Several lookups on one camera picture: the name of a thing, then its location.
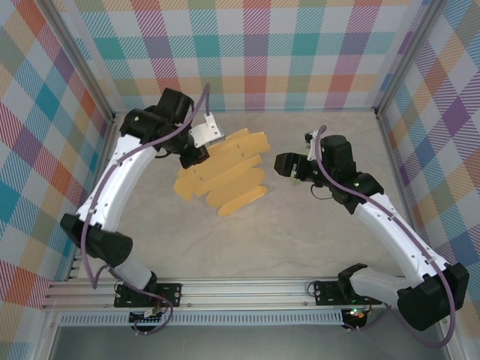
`stack of yellow pieces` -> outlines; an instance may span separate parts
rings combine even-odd
[[[210,146],[209,159],[181,169],[173,190],[186,201],[194,194],[201,197],[209,193],[207,204],[219,208],[220,216],[230,215],[267,193],[261,185],[265,171],[255,166],[262,163],[260,153],[269,151],[264,133],[240,130]]]

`checkered fabric backdrop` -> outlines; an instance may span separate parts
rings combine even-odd
[[[380,101],[382,100],[383,95],[385,94],[385,90],[389,86],[390,80],[392,79],[393,75],[397,71],[398,65],[400,65],[401,60],[404,58],[405,52],[409,48],[410,42],[413,39],[413,35],[415,34],[416,29],[422,23],[423,16],[425,15],[425,11],[427,10],[428,5],[430,3],[431,3],[431,0],[422,0],[420,8],[418,9],[417,14],[415,15],[415,18],[412,21],[412,24],[410,25],[408,31],[406,32],[406,35],[402,41],[402,44],[398,48],[398,51],[395,54],[394,60],[390,65],[390,68],[388,69],[388,73],[383,80],[382,86],[380,86],[380,90],[375,97],[375,101],[373,102],[373,107],[378,107]]]
[[[107,122],[34,0],[0,7],[0,359],[17,360],[68,265],[59,219],[92,186]]]
[[[470,273],[459,316],[479,354],[480,0],[448,3],[386,115],[421,236]]]
[[[76,0],[75,22],[55,0],[108,98],[129,110],[165,87],[198,98],[205,83],[213,110],[370,108],[411,2]]]

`yellow foam piece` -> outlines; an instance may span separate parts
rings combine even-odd
[[[237,131],[236,133],[232,133],[231,135],[227,136],[225,141],[218,142],[212,146],[209,146],[207,150],[210,154],[210,157],[212,157],[214,154],[218,154],[219,151],[225,149],[227,146],[232,145],[233,140],[241,139],[242,137],[246,137],[248,134],[248,129],[241,129],[240,131]],[[180,169],[180,171],[178,172],[178,177],[182,178],[184,176],[187,176],[189,173],[192,172],[192,169],[193,167],[189,169]]]
[[[218,210],[218,214],[220,216],[230,215],[233,212],[236,212],[242,206],[259,199],[265,194],[267,194],[267,188],[265,186],[256,186],[250,189],[247,193],[244,193],[243,195],[223,205],[220,210]]]
[[[252,167],[255,167],[256,165],[261,163],[262,158],[260,157],[260,155],[257,154],[250,159],[239,163],[237,166],[228,169],[226,172],[220,174],[216,178],[206,181],[203,185],[201,185],[195,190],[195,195],[201,197],[202,195],[207,194],[209,191],[212,191],[215,188],[220,188],[221,186],[231,182],[235,178],[247,172],[248,169],[251,169]]]
[[[192,166],[186,172],[179,173],[173,190],[186,201],[191,201],[195,190],[217,176],[236,167],[253,156],[270,151],[270,145],[264,133],[249,133],[247,136],[226,140],[218,151],[203,163]]]
[[[262,184],[263,180],[265,180],[265,171],[263,169],[249,169],[224,186],[212,190],[208,194],[206,202],[211,207],[218,208]]]
[[[210,156],[217,154],[221,150],[225,149],[226,147],[232,145],[233,140],[241,139],[242,137],[246,137],[249,135],[250,132],[248,129],[241,129],[240,131],[237,131],[236,133],[233,133],[229,136],[226,137],[225,141],[223,142],[218,142],[212,146],[208,147],[208,153]]]

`black cable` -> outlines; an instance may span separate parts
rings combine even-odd
[[[312,193],[313,197],[315,199],[318,199],[318,200],[330,200],[330,199],[333,199],[333,196],[330,196],[330,197],[318,197],[317,195],[314,194],[314,187],[315,187],[315,184],[312,184],[312,186],[310,186],[310,192]]]
[[[318,281],[318,280],[314,280],[314,281],[310,282],[310,283],[308,284],[308,286],[307,286],[307,294],[310,295],[312,298],[315,297],[315,294],[312,295],[312,294],[310,293],[310,287],[312,286],[312,284],[315,284],[317,281]]]
[[[121,283],[120,280],[117,280],[117,282],[115,283],[115,285],[113,285],[113,291],[115,291],[115,294],[119,294],[119,292],[117,291],[117,285],[119,285],[119,283]]]
[[[168,150],[165,150],[165,151],[166,151],[165,154],[163,154],[163,155],[157,155],[157,156],[155,156],[155,159],[164,159],[164,158],[166,158],[167,156],[169,156],[169,155],[172,154],[172,153],[171,153],[170,151],[168,151]]]

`black bracket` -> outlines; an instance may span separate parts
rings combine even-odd
[[[166,88],[157,105],[144,110],[133,109],[124,118],[120,127],[122,136],[131,135],[139,139],[141,144],[150,143],[177,130],[188,114],[194,108],[194,101],[180,91]],[[187,169],[200,164],[209,158],[205,146],[197,148],[194,138],[189,134],[191,125],[171,139],[154,145],[157,151],[165,149],[172,154],[180,155],[180,163]]]
[[[313,283],[315,305],[381,305],[382,302],[368,296],[354,295],[346,301],[337,281],[315,281]]]
[[[342,318],[343,318],[343,322],[345,323],[345,325],[342,325],[342,328],[356,329],[357,326],[359,328],[363,328],[365,325],[367,325],[368,314],[365,314],[364,316],[360,317],[360,316],[352,315],[350,310],[342,310]]]
[[[159,295],[172,303],[174,308],[180,306],[180,299],[182,298],[182,285],[180,283],[157,283],[155,295]],[[151,298],[125,285],[118,285],[115,288],[115,301],[113,302],[115,308],[165,308],[167,304],[161,301],[158,304],[156,298]]]

